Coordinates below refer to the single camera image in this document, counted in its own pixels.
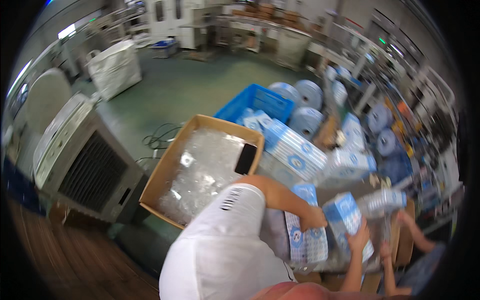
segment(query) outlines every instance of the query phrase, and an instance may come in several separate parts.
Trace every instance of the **white shirt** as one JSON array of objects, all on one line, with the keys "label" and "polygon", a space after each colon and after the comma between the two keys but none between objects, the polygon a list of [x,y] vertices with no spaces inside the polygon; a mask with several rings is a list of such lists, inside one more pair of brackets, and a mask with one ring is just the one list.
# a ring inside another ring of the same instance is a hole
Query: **white shirt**
[{"label": "white shirt", "polygon": [[245,300],[296,282],[258,237],[264,210],[264,194],[250,184],[222,191],[170,247],[158,281],[161,300]]}]

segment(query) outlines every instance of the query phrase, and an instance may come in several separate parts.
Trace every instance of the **air cooler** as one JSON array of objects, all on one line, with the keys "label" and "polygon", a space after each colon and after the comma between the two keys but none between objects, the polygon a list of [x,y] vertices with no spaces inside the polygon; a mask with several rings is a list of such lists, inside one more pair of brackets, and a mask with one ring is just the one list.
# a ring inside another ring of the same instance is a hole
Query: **air cooler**
[{"label": "air cooler", "polygon": [[95,103],[80,93],[45,129],[33,163],[41,191],[107,222],[131,219],[147,181],[96,113]]}]

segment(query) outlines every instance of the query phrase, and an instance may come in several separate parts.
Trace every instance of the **forearm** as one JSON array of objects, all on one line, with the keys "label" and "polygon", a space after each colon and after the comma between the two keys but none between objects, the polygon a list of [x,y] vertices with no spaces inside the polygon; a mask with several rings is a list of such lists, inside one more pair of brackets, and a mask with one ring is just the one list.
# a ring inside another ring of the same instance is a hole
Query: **forearm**
[{"label": "forearm", "polygon": [[423,232],[420,230],[415,221],[412,219],[408,222],[407,226],[410,230],[415,246],[423,253],[432,252],[435,247],[435,242],[429,240],[425,237],[425,235],[423,235]]},{"label": "forearm", "polygon": [[235,183],[248,183],[261,190],[265,195],[267,208],[283,210],[300,218],[310,213],[308,203],[278,181],[260,175],[249,175]]},{"label": "forearm", "polygon": [[396,292],[395,275],[393,273],[392,258],[384,258],[384,284],[387,296],[393,296]]},{"label": "forearm", "polygon": [[362,252],[353,252],[341,292],[360,292]]}]

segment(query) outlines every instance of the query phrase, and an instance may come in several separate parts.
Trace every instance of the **table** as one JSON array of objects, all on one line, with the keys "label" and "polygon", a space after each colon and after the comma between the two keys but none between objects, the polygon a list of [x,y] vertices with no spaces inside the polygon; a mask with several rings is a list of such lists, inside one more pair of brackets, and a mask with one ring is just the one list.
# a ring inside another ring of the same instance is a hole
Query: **table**
[{"label": "table", "polygon": [[211,20],[205,21],[205,20],[195,20],[191,23],[181,25],[179,28],[198,28],[200,29],[200,34],[202,35],[202,44],[200,45],[200,52],[197,51],[189,51],[188,55],[185,56],[185,59],[190,59],[190,60],[199,60],[199,61],[208,61],[215,55],[215,50],[208,50],[208,44],[207,44],[207,39],[208,39],[208,29],[210,27],[228,27],[225,25],[223,22],[219,22],[216,18],[213,18]]}]

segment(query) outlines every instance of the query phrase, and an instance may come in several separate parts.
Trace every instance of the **green floor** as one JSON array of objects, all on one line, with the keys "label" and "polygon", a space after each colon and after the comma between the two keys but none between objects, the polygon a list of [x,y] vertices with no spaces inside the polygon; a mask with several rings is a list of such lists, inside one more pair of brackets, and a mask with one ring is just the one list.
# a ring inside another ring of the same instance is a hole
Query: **green floor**
[{"label": "green floor", "polygon": [[[314,80],[307,71],[294,72],[253,53],[220,54],[211,62],[153,59],[148,48],[138,52],[143,80],[109,102],[98,112],[112,133],[134,159],[151,156],[144,136],[166,122],[181,123],[194,114],[213,115],[252,83],[267,87],[277,81],[294,84]],[[74,90],[92,94],[92,84],[79,82]],[[138,210],[136,219],[149,215]],[[110,235],[153,276],[158,276],[169,246],[180,230],[149,215],[130,225],[114,225]]]}]

